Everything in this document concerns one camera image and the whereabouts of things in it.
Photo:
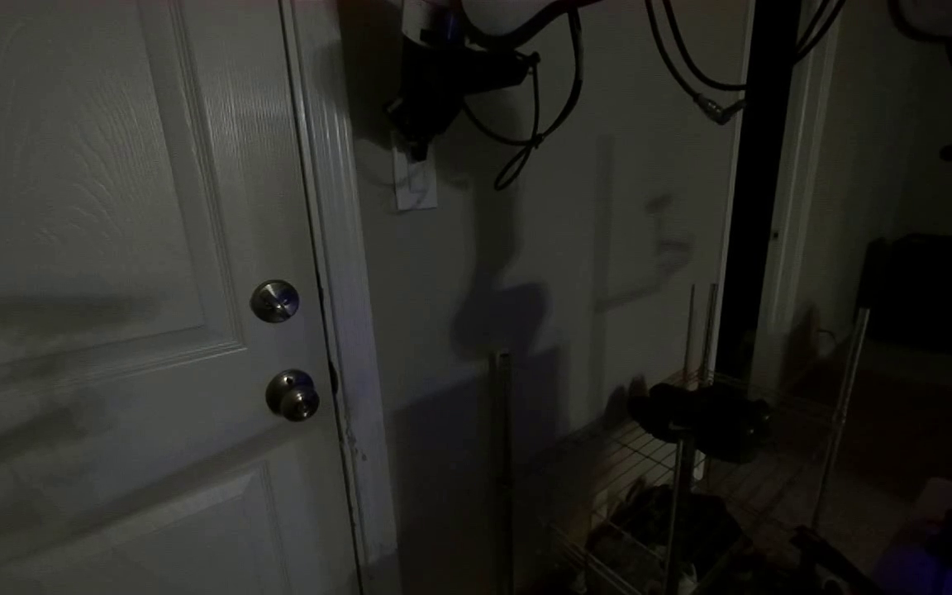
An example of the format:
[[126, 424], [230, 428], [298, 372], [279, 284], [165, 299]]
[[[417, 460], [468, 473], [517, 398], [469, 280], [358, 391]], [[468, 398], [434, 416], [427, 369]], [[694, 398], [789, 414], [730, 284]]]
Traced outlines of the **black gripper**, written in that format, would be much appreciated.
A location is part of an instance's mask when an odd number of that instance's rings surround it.
[[533, 56], [513, 51], [427, 48], [403, 40], [401, 91], [387, 105], [396, 146], [423, 163], [434, 139], [462, 114], [462, 99], [520, 86], [533, 70]]

